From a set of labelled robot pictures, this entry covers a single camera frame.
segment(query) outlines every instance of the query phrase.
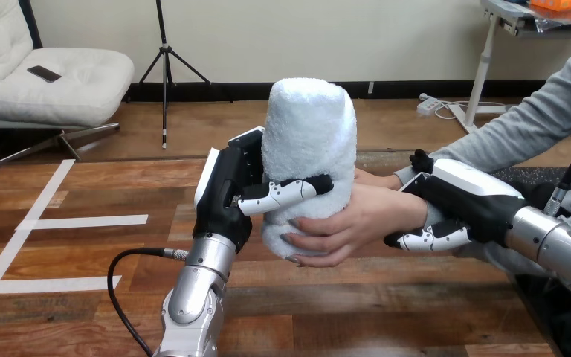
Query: black tripod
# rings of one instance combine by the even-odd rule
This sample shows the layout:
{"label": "black tripod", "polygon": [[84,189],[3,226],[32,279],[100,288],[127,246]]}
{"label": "black tripod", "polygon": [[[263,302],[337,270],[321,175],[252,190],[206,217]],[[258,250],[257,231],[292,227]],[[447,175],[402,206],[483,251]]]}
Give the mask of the black tripod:
{"label": "black tripod", "polygon": [[[152,61],[152,64],[149,65],[146,73],[139,81],[139,85],[143,84],[144,80],[146,80],[146,77],[148,76],[152,68],[154,68],[156,62],[158,62],[158,59],[161,58],[161,56],[163,56],[163,149],[166,149],[167,148],[167,86],[168,83],[172,87],[176,86],[176,83],[174,83],[174,81],[172,80],[172,69],[170,68],[170,54],[172,54],[184,65],[186,65],[193,73],[195,73],[198,77],[200,77],[206,84],[211,86],[213,83],[211,83],[211,81],[209,81],[205,76],[200,74],[200,72],[198,72],[194,67],[192,67],[189,63],[187,63],[187,61],[182,59],[182,57],[180,57],[176,52],[174,52],[174,50],[170,46],[167,45],[167,38],[165,37],[165,24],[163,23],[163,10],[161,9],[161,0],[156,0],[156,11],[158,13],[158,26],[161,29],[161,41],[163,42],[163,45],[158,48],[158,54]],[[229,100],[230,103],[233,102],[228,93],[224,93],[224,95],[226,96],[226,98]]]}

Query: cable connector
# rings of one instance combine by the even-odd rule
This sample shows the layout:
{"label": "cable connector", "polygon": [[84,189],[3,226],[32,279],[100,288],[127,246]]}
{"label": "cable connector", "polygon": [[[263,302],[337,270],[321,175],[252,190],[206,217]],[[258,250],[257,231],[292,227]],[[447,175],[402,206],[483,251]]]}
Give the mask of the cable connector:
{"label": "cable connector", "polygon": [[561,207],[561,202],[564,200],[564,197],[566,196],[566,192],[567,190],[563,188],[555,187],[555,190],[552,191],[550,199],[546,203],[546,206],[543,208],[544,214],[551,217],[556,216],[557,212],[559,211],[559,208]]}
{"label": "cable connector", "polygon": [[187,259],[188,254],[189,254],[189,251],[184,251],[182,249],[165,248],[163,250],[162,257],[174,259],[174,260],[180,260],[180,261],[184,262]]}

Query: gray sweater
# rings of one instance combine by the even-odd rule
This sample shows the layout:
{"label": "gray sweater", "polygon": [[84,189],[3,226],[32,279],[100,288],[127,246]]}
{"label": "gray sweater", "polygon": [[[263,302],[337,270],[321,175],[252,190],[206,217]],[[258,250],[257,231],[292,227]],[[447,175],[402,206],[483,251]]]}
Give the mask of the gray sweater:
{"label": "gray sweater", "polygon": [[[430,156],[435,159],[452,158],[491,173],[533,158],[569,135],[571,135],[571,57],[539,91],[525,98],[520,105]],[[415,174],[411,167],[396,173],[404,183]],[[430,206],[427,225],[441,219],[442,214]],[[571,225],[571,217],[560,217],[560,219]],[[479,257],[512,272],[543,271],[530,262],[521,261],[521,256],[512,254],[512,251],[503,250],[493,244],[468,245],[458,250],[457,254]]]}

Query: white tape line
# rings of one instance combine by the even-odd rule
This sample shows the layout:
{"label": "white tape line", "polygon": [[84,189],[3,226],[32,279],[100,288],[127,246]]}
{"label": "white tape line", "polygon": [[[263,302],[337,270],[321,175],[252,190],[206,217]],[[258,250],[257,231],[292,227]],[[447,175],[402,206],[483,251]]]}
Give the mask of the white tape line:
{"label": "white tape line", "polygon": [[[121,275],[112,277],[117,287]],[[63,279],[1,280],[0,294],[34,294],[40,292],[90,292],[106,290],[106,277],[74,277]]]}
{"label": "white tape line", "polygon": [[18,227],[16,227],[16,230],[109,227],[112,225],[144,225],[147,223],[147,217],[147,214],[135,214],[131,216],[38,219],[36,221],[23,221]]}
{"label": "white tape line", "polygon": [[[33,203],[31,206],[28,214],[23,219],[24,221],[36,221],[42,215],[42,212],[47,207],[47,204],[51,200],[51,197],[54,196],[58,187],[62,183],[62,180],[65,179],[67,176],[68,171],[73,166],[75,160],[64,160],[58,167],[58,170],[51,176],[51,179],[45,186],[45,189],[42,190],[38,199]],[[14,235],[7,242],[7,245],[3,249],[0,255],[0,280],[3,278],[3,275],[7,271],[7,268],[10,267],[10,264],[14,261],[14,258],[21,250],[23,243],[28,238],[29,233],[31,232],[30,229],[21,229],[19,231],[14,232]]]}

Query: white wall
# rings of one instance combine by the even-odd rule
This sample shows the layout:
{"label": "white wall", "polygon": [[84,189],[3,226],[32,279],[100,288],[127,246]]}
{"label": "white wall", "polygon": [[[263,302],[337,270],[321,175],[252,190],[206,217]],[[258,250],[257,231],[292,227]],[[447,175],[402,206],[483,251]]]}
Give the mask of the white wall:
{"label": "white wall", "polygon": [[[108,48],[135,62],[158,51],[154,0],[32,0],[46,47]],[[478,0],[163,0],[168,43],[214,82],[470,80],[488,20]],[[492,79],[545,79],[571,40],[500,31]],[[161,81],[161,66],[148,82]],[[172,60],[175,81],[197,81]]]}

